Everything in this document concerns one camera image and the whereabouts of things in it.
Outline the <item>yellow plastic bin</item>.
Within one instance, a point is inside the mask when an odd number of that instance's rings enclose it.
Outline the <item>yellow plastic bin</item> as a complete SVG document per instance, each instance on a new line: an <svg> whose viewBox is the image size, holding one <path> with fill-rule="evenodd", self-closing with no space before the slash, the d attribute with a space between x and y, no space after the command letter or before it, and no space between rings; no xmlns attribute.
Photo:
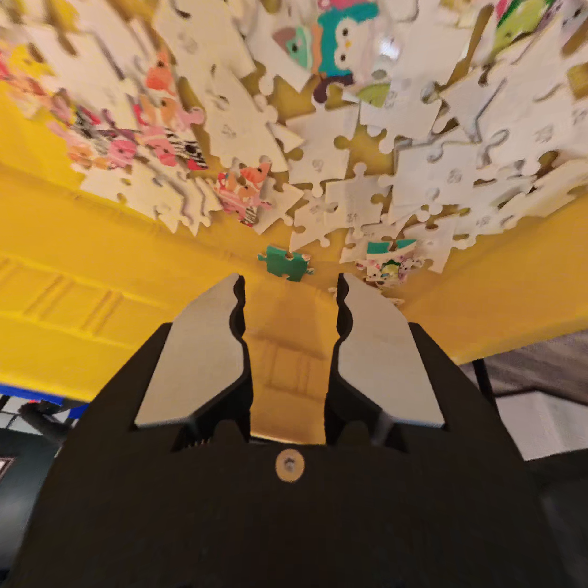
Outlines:
<svg viewBox="0 0 588 588"><path fill-rule="evenodd" d="M299 227L257 234L223 211L194 236L80 188L60 140L1 96L1 384L91 401L161 324L226 275L245 276L254 432L323 440L336 281L350 272L420 323L459 364L587 327L587 182L547 217L452 248L397 288L340 263L348 231L307 244L313 275L268 273Z"/></svg>

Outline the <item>blue box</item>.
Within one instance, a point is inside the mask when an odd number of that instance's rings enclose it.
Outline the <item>blue box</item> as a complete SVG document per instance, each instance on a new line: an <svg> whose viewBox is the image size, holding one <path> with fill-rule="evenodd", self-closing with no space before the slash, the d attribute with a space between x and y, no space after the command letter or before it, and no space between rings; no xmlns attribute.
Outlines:
<svg viewBox="0 0 588 588"><path fill-rule="evenodd" d="M69 411L71 419L80 418L89 406L89 402L76 401L63 396L57 396L47 392L38 392L30 389L19 388L1 384L1 397L19 398L23 401L40 403L45 401L51 406L59 407L57 413Z"/></svg>

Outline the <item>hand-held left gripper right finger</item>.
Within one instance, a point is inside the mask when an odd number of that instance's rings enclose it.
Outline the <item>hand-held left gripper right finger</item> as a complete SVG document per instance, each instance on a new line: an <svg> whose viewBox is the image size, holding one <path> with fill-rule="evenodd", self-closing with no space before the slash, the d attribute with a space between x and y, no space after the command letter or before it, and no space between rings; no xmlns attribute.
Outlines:
<svg viewBox="0 0 588 588"><path fill-rule="evenodd" d="M353 422L384 446L397 424L441 430L442 410L410 325L375 288L350 273L337 280L338 308L324 427L335 445Z"/></svg>

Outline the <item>pile of puzzle pieces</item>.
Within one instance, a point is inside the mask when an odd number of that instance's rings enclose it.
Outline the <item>pile of puzzle pieces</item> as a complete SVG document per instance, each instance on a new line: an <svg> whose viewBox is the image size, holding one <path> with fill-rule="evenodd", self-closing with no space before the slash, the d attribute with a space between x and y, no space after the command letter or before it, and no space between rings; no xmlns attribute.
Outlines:
<svg viewBox="0 0 588 588"><path fill-rule="evenodd" d="M81 190L173 233L223 211L397 288L587 181L587 1L1 1L1 96Z"/></svg>

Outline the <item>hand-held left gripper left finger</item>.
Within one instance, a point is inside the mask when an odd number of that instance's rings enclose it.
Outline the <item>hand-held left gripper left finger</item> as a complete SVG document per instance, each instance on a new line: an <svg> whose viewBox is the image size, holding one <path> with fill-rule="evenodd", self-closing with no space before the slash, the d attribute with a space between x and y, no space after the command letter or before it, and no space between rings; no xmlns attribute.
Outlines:
<svg viewBox="0 0 588 588"><path fill-rule="evenodd" d="M231 274L176 317L135 417L139 429L187 426L209 440L225 420L251 433L253 381L245 333L245 278Z"/></svg>

